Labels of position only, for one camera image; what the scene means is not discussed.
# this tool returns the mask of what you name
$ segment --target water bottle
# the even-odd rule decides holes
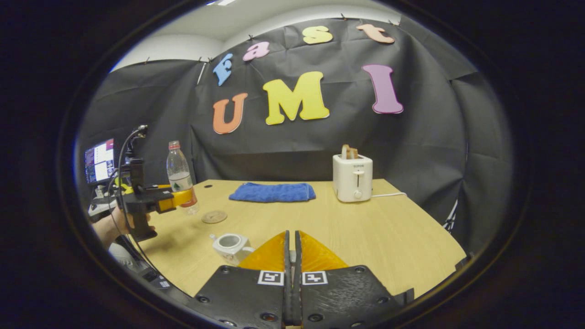
[[[178,140],[168,143],[167,175],[173,192],[191,190],[191,199],[182,204],[181,208],[184,208],[188,215],[195,215],[199,211],[199,204],[197,203],[195,191],[193,190],[193,181],[191,180],[189,166],[187,165],[185,156],[181,152],[181,145]]]

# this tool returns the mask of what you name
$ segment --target wooden table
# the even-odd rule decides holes
[[[257,248],[289,230],[294,249],[294,231],[304,231],[349,266],[368,266],[392,295],[412,287],[415,297],[424,294],[454,272],[455,264],[465,257],[449,233],[406,196],[342,203],[335,197],[331,181],[312,181],[308,183],[317,198],[309,202],[228,200],[242,183],[207,180],[197,184],[200,208],[192,217],[181,209],[152,214],[150,225],[159,235],[140,246],[165,277],[191,296],[224,264],[211,246],[210,234],[242,234]],[[373,189],[373,194],[398,192],[383,179],[374,180]],[[213,210],[225,211],[227,219],[203,223],[203,215]]]

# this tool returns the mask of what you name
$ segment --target blue letter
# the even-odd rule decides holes
[[[218,75],[219,79],[218,85],[222,85],[229,75],[232,74],[231,71],[228,71],[232,67],[232,61],[229,60],[232,57],[232,53],[227,54],[214,68],[214,73]]]

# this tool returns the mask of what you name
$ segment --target foam letter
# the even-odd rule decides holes
[[[270,43],[268,41],[258,42],[252,47],[248,48],[248,52],[244,55],[243,60],[249,61],[253,59],[258,59],[260,57],[264,57],[268,55],[268,45]]]
[[[364,32],[366,32],[366,34],[368,35],[368,37],[370,37],[372,40],[378,41],[378,42],[383,42],[383,43],[392,43],[394,42],[394,39],[392,39],[389,36],[383,36],[381,32],[385,32],[384,29],[382,28],[377,28],[375,26],[373,26],[372,24],[364,24],[364,25],[360,25],[357,27],[358,30],[363,30]]]
[[[305,36],[302,39],[308,44],[323,43],[333,40],[333,35],[327,31],[329,31],[329,29],[325,26],[311,26],[302,31],[302,35]]]
[[[321,119],[329,116],[329,110],[323,104],[320,80],[323,73],[319,71],[307,72],[298,78],[294,91],[291,91],[281,79],[272,80],[264,84],[262,89],[268,93],[267,125],[277,125],[284,122],[283,108],[289,120],[297,117],[298,107],[302,101],[300,117],[303,120]]]
[[[218,85],[222,85],[229,75],[232,74],[231,71],[228,71],[232,67],[232,61],[229,60],[232,57],[232,53],[227,54],[214,68],[214,73],[217,74],[219,79]]]
[[[404,109],[402,104],[396,100],[394,86],[390,73],[392,69],[389,66],[372,64],[362,66],[362,70],[370,74],[371,83],[374,85],[376,93],[376,102],[371,107],[376,113],[400,113]]]
[[[220,100],[214,104],[214,130],[216,133],[220,135],[231,133],[240,126],[246,97],[248,97],[248,94],[243,92],[232,98],[233,119],[229,123],[224,121],[225,106],[229,103],[229,100]]]

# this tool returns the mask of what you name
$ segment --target cup handle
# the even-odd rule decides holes
[[[242,250],[243,250],[243,251],[247,251],[247,252],[249,252],[249,253],[253,253],[255,249],[254,249],[254,248],[252,248],[252,247],[244,247],[244,248],[242,248]]]

